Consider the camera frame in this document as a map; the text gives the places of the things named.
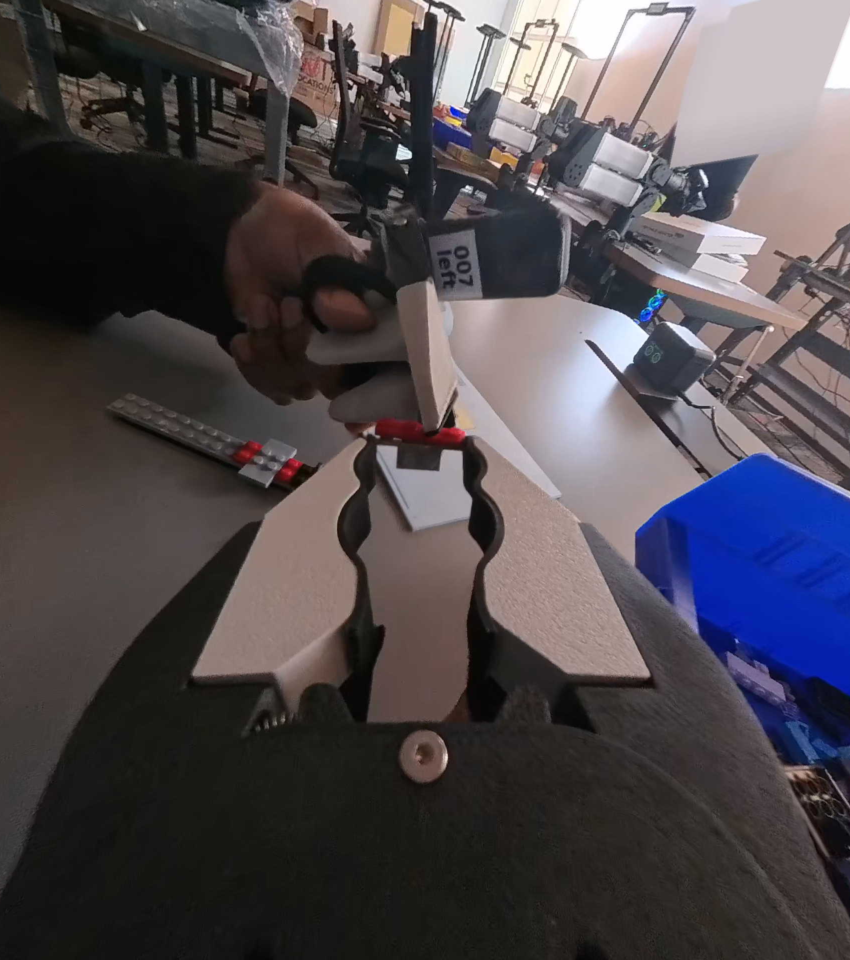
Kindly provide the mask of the pale instruction booklet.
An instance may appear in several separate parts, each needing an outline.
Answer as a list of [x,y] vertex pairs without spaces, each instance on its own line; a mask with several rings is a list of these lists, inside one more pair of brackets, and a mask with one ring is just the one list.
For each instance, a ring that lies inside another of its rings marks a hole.
[[[561,492],[530,456],[489,402],[466,378],[458,376],[455,402],[456,423],[470,436],[478,436],[511,462],[529,480],[553,499]],[[377,460],[383,479],[413,532],[465,522],[470,515],[471,498],[463,481],[463,462],[459,451],[441,455],[437,470],[398,465],[399,448],[378,447]]]

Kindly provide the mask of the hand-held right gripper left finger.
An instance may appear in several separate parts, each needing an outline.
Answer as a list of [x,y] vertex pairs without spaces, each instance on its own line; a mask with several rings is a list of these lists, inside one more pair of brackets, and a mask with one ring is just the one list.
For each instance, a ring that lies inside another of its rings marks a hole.
[[289,714],[325,684],[367,720],[383,628],[359,549],[371,530],[376,455],[370,438],[353,440],[265,515],[192,668],[194,684],[263,683]]

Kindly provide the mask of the wooden work table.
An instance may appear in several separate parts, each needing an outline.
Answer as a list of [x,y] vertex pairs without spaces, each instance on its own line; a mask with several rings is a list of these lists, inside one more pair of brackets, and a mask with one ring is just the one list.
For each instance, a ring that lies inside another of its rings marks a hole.
[[742,282],[732,282],[680,264],[663,254],[654,254],[640,242],[644,235],[631,228],[629,239],[604,240],[594,268],[570,267],[590,301],[623,311],[623,293],[616,282],[637,282],[662,290],[677,305],[691,304],[690,315],[720,326],[767,327],[799,331],[808,319],[759,294]]

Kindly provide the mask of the person's left hand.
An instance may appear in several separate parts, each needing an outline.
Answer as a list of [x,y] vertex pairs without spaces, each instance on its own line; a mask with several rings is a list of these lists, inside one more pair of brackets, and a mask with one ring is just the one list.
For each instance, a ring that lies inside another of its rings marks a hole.
[[279,405],[328,400],[346,389],[342,366],[320,366],[307,355],[317,332],[360,333],[376,318],[365,301],[348,290],[317,290],[307,311],[298,292],[302,275],[318,258],[364,262],[365,254],[338,224],[311,200],[285,188],[263,184],[250,210],[229,230],[224,280],[242,330],[229,354],[245,381]]

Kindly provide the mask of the grey desk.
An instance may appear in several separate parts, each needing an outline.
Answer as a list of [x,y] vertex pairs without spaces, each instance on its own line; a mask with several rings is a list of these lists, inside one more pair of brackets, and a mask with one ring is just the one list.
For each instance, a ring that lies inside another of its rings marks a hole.
[[[704,478],[601,363],[643,335],[569,296],[455,307],[459,368],[628,560],[636,531]],[[89,331],[0,311],[0,890],[72,728],[179,589],[277,500],[105,412],[131,392],[311,463],[348,440],[322,399],[279,407],[208,336],[146,314]]]

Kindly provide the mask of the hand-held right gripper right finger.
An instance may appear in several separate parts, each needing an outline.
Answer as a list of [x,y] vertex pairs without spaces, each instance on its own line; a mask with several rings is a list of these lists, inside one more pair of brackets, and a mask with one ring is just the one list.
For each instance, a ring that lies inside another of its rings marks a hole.
[[467,438],[468,533],[480,551],[467,614],[470,718],[531,690],[582,722],[583,688],[643,689],[652,675],[575,514],[485,440]]

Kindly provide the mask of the plastic-wrapped dark bundle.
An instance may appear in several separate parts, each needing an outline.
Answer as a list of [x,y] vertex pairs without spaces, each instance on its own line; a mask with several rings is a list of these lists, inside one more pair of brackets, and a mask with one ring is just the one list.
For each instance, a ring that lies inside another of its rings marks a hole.
[[251,45],[242,67],[266,78],[285,97],[298,82],[304,41],[291,1],[241,1],[239,25]]

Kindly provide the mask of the long grey studded plate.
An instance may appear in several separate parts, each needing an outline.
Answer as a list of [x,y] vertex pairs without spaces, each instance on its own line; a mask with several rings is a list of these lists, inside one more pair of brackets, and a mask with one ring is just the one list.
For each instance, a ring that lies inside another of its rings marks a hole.
[[106,411],[128,425],[221,463],[262,489],[289,494],[320,469],[319,465],[299,460],[295,447],[275,438],[257,441],[263,450],[254,461],[245,465],[234,462],[231,454],[245,442],[255,440],[229,434],[133,393],[115,399]]

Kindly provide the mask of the white flat box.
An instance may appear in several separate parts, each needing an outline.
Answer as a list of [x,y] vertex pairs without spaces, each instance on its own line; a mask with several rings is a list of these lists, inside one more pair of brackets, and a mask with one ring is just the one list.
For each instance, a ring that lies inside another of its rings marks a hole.
[[658,258],[728,282],[742,282],[749,258],[765,246],[767,238],[689,215],[654,212],[633,221],[631,234],[658,251]]

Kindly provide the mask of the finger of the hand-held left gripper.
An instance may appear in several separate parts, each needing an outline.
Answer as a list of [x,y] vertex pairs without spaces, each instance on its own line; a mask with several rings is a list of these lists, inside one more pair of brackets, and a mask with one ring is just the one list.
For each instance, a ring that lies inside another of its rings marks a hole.
[[442,428],[457,396],[455,361],[433,282],[399,288],[397,312],[420,422],[432,434]]

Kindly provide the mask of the black cube device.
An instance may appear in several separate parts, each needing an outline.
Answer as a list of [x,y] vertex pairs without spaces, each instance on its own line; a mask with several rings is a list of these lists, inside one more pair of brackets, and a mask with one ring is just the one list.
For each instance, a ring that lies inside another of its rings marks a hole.
[[694,332],[662,321],[636,352],[632,366],[649,388],[672,398],[689,390],[716,361],[717,354]]

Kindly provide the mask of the steel workbench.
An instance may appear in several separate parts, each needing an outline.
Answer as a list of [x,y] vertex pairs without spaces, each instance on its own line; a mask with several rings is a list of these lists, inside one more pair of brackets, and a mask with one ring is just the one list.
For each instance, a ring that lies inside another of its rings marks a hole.
[[44,2],[46,9],[118,42],[143,68],[144,130],[147,147],[168,152],[164,71],[172,76],[227,81],[241,87],[263,80],[266,94],[263,156],[253,161],[266,182],[283,186],[286,177],[290,97],[263,76],[244,69],[251,45],[239,25],[239,7],[194,2]]

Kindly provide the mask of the red toy plate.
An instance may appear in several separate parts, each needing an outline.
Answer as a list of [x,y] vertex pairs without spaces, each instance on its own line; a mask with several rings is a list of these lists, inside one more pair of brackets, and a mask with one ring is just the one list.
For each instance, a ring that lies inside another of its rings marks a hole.
[[374,434],[380,442],[410,444],[443,450],[459,450],[468,438],[466,432],[457,427],[442,427],[428,431],[418,421],[382,418],[374,424]]

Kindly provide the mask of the person's left forearm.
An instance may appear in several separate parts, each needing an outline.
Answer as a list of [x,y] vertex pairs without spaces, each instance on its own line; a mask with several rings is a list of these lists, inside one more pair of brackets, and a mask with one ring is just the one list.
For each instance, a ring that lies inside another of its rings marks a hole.
[[103,150],[0,95],[0,306],[84,327],[156,311],[227,346],[228,234],[254,198],[237,171]]

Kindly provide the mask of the large pile of toy bricks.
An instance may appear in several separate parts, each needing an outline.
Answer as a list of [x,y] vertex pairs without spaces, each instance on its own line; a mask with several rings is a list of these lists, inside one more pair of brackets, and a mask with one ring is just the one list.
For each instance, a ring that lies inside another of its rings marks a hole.
[[850,914],[850,696],[770,665],[739,641],[717,644],[715,652],[777,754]]

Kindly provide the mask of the blue plastic bin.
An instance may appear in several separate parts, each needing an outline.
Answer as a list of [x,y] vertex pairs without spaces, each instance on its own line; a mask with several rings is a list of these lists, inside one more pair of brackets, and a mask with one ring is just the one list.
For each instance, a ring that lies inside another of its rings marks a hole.
[[716,656],[741,642],[850,696],[850,493],[755,454],[638,531],[638,569]]

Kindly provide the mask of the tall black office chair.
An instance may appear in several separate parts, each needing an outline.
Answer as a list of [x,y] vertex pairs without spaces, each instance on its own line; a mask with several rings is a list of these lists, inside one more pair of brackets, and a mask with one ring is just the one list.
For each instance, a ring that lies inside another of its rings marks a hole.
[[337,117],[335,140],[329,172],[333,180],[351,189],[359,202],[359,210],[335,213],[333,218],[348,234],[370,234],[370,211],[387,210],[392,194],[408,188],[406,167],[397,159],[397,134],[375,120],[363,118],[360,104],[349,93],[345,30],[337,20],[332,22],[332,39]]

